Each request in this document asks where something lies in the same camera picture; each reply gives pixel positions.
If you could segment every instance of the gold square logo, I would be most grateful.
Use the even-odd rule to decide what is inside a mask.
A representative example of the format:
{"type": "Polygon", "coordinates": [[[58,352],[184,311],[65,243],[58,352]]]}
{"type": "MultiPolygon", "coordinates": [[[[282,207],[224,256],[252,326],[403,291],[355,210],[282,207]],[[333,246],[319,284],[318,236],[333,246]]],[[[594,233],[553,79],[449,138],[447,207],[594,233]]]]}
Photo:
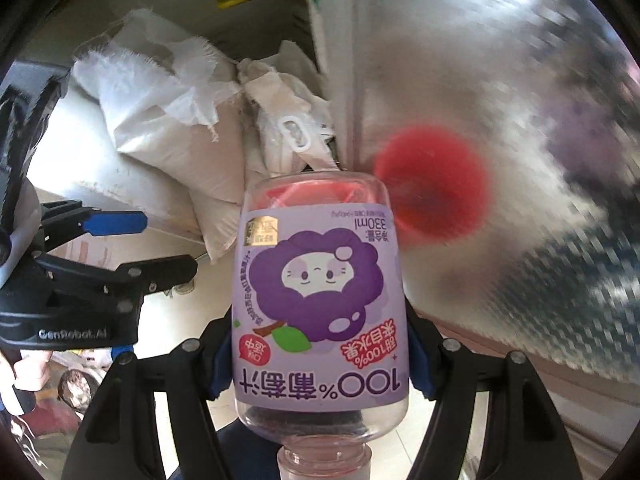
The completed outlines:
{"type": "Polygon", "coordinates": [[[268,246],[278,243],[278,219],[273,216],[257,216],[246,223],[244,244],[268,246]]]}

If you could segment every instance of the brown stem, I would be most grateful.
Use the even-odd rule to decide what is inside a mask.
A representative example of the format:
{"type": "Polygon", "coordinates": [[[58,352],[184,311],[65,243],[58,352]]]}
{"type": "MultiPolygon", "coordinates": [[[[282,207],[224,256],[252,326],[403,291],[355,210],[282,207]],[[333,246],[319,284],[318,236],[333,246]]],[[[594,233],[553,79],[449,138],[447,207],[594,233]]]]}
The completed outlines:
{"type": "Polygon", "coordinates": [[[281,326],[284,326],[285,324],[286,323],[284,321],[277,321],[274,324],[269,326],[263,326],[262,328],[254,328],[254,332],[257,333],[257,335],[259,336],[267,337],[268,335],[271,335],[271,332],[273,332],[277,328],[280,328],[281,326]]]}

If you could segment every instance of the purple label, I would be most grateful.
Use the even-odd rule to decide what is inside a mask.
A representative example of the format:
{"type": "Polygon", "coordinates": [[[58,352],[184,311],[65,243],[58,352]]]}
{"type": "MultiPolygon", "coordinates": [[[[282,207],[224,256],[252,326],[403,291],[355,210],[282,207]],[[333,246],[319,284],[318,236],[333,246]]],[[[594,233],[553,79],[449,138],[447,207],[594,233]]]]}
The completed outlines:
{"type": "Polygon", "coordinates": [[[341,412],[408,394],[404,292],[386,206],[245,212],[236,266],[232,343],[240,401],[341,412]]]}

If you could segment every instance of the bottle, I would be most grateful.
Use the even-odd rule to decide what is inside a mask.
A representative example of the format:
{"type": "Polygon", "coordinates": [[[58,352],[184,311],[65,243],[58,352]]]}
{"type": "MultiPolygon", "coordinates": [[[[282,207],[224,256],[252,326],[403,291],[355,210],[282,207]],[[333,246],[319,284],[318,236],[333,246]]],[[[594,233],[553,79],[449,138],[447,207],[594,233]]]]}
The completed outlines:
{"type": "Polygon", "coordinates": [[[408,407],[408,336],[388,193],[346,171],[247,191],[233,286],[236,409],[284,445],[285,480],[366,480],[367,442],[408,407]]]}

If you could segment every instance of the clear plastic bottle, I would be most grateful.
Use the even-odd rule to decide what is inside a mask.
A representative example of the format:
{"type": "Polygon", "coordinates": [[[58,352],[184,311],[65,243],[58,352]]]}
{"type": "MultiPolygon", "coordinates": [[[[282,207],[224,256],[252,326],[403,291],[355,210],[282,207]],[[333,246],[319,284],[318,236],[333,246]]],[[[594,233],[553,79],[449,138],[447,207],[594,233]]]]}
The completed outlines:
{"type": "Polygon", "coordinates": [[[366,443],[408,407],[404,295],[384,185],[338,171],[258,184],[244,200],[236,260],[240,419],[284,445],[283,479],[367,479],[366,443]]]}

